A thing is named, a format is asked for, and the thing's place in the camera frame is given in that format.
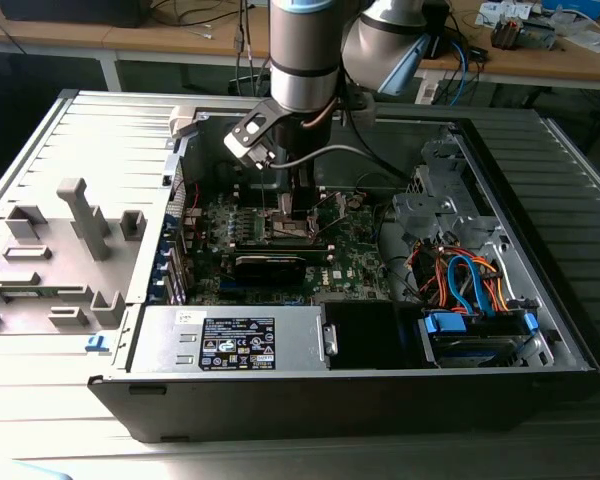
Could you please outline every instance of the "wire bundle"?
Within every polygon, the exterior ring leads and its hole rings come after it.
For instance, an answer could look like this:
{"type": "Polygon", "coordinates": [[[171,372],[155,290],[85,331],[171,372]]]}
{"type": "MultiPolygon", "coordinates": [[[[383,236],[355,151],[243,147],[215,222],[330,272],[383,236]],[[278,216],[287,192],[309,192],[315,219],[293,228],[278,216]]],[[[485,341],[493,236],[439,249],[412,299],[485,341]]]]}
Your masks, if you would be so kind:
{"type": "MultiPolygon", "coordinates": [[[[415,248],[407,262],[410,267],[413,266],[415,259],[423,248],[424,247],[420,245],[415,248]]],[[[452,305],[451,296],[453,296],[458,301],[459,305],[451,306],[452,311],[463,314],[473,313],[473,308],[470,303],[455,288],[454,275],[456,268],[466,268],[470,270],[470,275],[473,276],[473,289],[476,293],[476,299],[478,300],[478,305],[481,310],[489,311],[492,306],[493,311],[495,312],[509,311],[507,302],[502,294],[502,278],[499,276],[500,272],[485,258],[479,257],[469,250],[456,246],[439,247],[434,262],[435,275],[420,287],[418,293],[424,295],[431,290],[433,285],[436,285],[437,291],[429,297],[428,303],[446,309],[452,305]],[[445,260],[445,257],[448,256],[452,257],[449,262],[445,260]],[[494,278],[484,278],[487,274],[494,278]],[[486,289],[491,306],[488,305],[488,301],[486,302],[486,300],[484,300],[485,297],[482,287],[486,289]]]]}

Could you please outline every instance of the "metal table surface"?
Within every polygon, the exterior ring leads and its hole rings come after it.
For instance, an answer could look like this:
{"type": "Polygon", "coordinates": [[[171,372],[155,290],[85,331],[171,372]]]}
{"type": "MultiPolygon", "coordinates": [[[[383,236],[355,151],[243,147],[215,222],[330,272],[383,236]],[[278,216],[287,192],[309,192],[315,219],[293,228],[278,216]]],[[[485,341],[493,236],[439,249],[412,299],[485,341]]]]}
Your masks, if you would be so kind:
{"type": "MultiPolygon", "coordinates": [[[[64,92],[0,182],[0,196],[31,173],[42,152],[47,157],[71,152],[58,152],[58,145],[75,141],[83,159],[102,155],[102,142],[85,142],[87,127],[103,141],[124,142],[128,155],[111,158],[112,172],[124,164],[131,169],[127,173],[140,173],[133,168],[146,169],[148,164],[136,161],[142,159],[158,167],[169,152],[172,107],[192,101],[177,95],[64,92]]],[[[233,105],[249,101],[230,99],[233,105]]],[[[473,120],[565,274],[581,287],[600,329],[600,177],[561,132],[528,110],[381,107],[392,109],[450,118],[460,113],[473,120]]],[[[152,182],[158,185],[159,171],[146,171],[142,185],[125,188],[146,194],[152,182]]],[[[84,169],[81,174],[103,187],[115,184],[106,173],[84,169]]],[[[107,188],[100,191],[111,195],[107,188]]],[[[104,204],[107,198],[97,200],[104,204]]],[[[22,459],[75,479],[600,478],[600,394],[503,434],[141,444],[87,390],[89,374],[110,362],[109,356],[85,353],[87,338],[0,335],[0,458],[22,459]]]]}

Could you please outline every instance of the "black case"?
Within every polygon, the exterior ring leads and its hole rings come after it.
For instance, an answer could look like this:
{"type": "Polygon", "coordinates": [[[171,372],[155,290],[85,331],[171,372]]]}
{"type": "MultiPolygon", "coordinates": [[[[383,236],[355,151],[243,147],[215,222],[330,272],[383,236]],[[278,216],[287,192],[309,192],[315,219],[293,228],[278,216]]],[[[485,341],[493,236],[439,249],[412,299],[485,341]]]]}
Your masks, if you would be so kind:
{"type": "Polygon", "coordinates": [[[0,0],[9,20],[104,23],[133,28],[147,17],[152,0],[0,0]]]}

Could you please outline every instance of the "blue latch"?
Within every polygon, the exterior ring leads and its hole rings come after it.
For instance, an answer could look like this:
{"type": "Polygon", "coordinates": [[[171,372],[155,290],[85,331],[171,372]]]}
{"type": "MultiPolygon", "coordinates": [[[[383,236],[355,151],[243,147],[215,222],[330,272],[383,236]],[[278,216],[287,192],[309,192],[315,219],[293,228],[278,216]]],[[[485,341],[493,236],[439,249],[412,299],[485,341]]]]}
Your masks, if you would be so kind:
{"type": "Polygon", "coordinates": [[[84,347],[87,352],[108,352],[109,345],[104,335],[95,334],[89,337],[87,344],[84,347]]]}
{"type": "Polygon", "coordinates": [[[529,331],[531,333],[536,333],[538,328],[540,328],[540,326],[538,325],[538,320],[536,319],[536,316],[533,313],[525,313],[524,321],[527,324],[527,327],[529,327],[529,331]]]}
{"type": "Polygon", "coordinates": [[[428,333],[466,333],[467,326],[462,315],[452,312],[430,313],[424,323],[428,333]]]}

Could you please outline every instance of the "power supply label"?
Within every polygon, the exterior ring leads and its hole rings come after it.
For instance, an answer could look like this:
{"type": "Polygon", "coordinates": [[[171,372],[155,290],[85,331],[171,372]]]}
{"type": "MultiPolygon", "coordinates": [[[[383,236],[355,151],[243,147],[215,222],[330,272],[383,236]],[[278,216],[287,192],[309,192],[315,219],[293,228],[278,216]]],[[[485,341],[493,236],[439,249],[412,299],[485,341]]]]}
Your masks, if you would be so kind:
{"type": "Polygon", "coordinates": [[[273,318],[205,318],[200,342],[202,370],[274,370],[273,318]]]}

